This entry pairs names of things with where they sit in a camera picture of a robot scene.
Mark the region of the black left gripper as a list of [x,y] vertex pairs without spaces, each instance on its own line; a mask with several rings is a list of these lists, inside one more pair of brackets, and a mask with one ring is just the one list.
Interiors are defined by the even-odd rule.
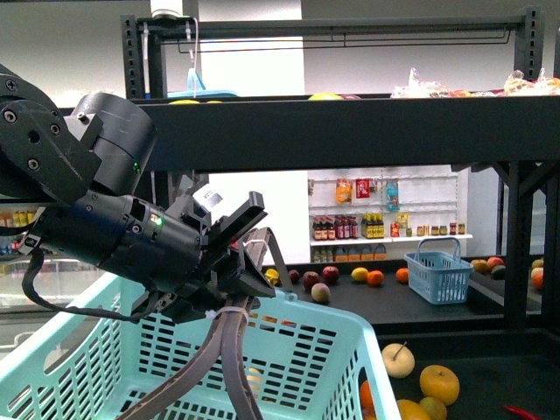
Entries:
[[251,192],[234,213],[204,230],[185,223],[186,214],[168,217],[162,234],[139,252],[151,264],[144,272],[150,285],[131,314],[144,318],[157,312],[181,324],[219,310],[229,295],[273,298],[275,287],[243,245],[243,237],[265,216],[263,196]]

